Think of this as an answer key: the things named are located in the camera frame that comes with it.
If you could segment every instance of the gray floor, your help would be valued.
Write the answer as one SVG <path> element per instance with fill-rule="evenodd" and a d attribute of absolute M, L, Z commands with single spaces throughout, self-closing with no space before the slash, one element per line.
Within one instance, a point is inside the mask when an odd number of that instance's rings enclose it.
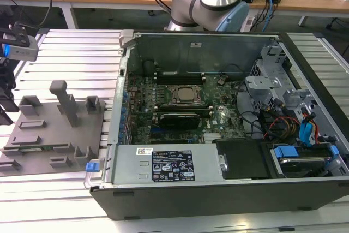
<path fill-rule="evenodd" d="M 0 27 L 6 27 L 21 18 L 28 21 L 28 18 L 17 7 L 13 7 L 14 16 L 0 17 Z M 46 12 L 46 8 L 25 7 L 25 13 L 34 20 L 41 22 Z M 107 10 L 107 9 L 75 9 L 75 15 L 80 29 L 138 29 L 138 30 L 163 30 L 167 26 L 170 16 L 162 11 L 155 11 L 154 16 L 149 16 L 148 11 L 144 10 Z M 325 38 L 342 54 L 344 49 L 349 45 L 349 20 L 344 22 L 333 23 L 332 29 L 325 29 L 330 23 L 331 18 L 310 17 L 304 27 L 298 26 L 300 17 L 275 15 L 271 20 L 267 31 L 269 32 L 317 32 L 322 33 Z M 58 8 L 53 8 L 45 25 L 46 28 L 67 28 L 63 16 L 59 13 Z M 28 30 L 29 34 L 35 35 L 36 31 Z M 349 61 L 349 50 L 344 57 Z"/>

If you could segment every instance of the sticker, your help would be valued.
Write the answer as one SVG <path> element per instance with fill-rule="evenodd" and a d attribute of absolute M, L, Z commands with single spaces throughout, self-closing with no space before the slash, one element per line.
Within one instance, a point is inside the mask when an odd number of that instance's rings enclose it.
<path fill-rule="evenodd" d="M 151 155 L 153 152 L 152 147 L 138 147 L 136 155 Z"/>
<path fill-rule="evenodd" d="M 190 47 L 201 48 L 201 42 L 191 42 Z"/>
<path fill-rule="evenodd" d="M 194 181 L 191 150 L 153 151 L 152 180 L 154 182 Z"/>

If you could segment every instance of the blue latch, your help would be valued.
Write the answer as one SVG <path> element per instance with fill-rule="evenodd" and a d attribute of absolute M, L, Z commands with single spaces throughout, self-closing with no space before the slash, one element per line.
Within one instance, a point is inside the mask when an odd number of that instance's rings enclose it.
<path fill-rule="evenodd" d="M 298 152 L 295 146 L 278 146 L 274 149 L 275 155 L 277 158 L 289 158 L 289 157 L 298 157 Z"/>
<path fill-rule="evenodd" d="M 331 145 L 329 149 L 331 150 L 333 157 L 337 157 L 339 155 L 339 150 L 336 146 Z"/>
<path fill-rule="evenodd" d="M 99 163 L 87 163 L 86 164 L 86 172 L 99 172 Z"/>

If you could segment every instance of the motherboard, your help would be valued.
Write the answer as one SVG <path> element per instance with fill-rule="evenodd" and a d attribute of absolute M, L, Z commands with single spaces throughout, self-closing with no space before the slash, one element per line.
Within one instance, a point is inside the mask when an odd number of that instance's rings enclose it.
<path fill-rule="evenodd" d="M 221 75 L 198 78 L 200 81 L 172 85 L 178 81 L 130 74 L 127 90 L 132 144 L 211 143 L 246 137 L 232 105 L 236 83 L 226 82 Z"/>

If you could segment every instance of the table leg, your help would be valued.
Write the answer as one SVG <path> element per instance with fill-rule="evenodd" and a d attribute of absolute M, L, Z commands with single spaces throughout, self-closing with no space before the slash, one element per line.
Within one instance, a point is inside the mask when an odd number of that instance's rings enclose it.
<path fill-rule="evenodd" d="M 307 19 L 308 19 L 308 16 L 302 16 L 302 17 L 300 18 L 299 22 L 298 22 L 298 25 L 299 25 L 300 27 L 303 27 L 304 24 L 306 23 L 306 20 L 307 20 Z"/>
<path fill-rule="evenodd" d="M 62 11 L 63 11 L 63 15 L 64 15 L 64 18 L 65 18 L 65 21 L 67 23 L 67 26 L 68 26 L 68 29 L 78 29 L 78 25 L 77 25 L 77 22 L 76 22 L 76 17 L 75 17 L 75 14 L 74 14 L 74 10 L 73 8 L 71 7 L 71 4 L 70 3 L 64 3 L 62 6 Z"/>

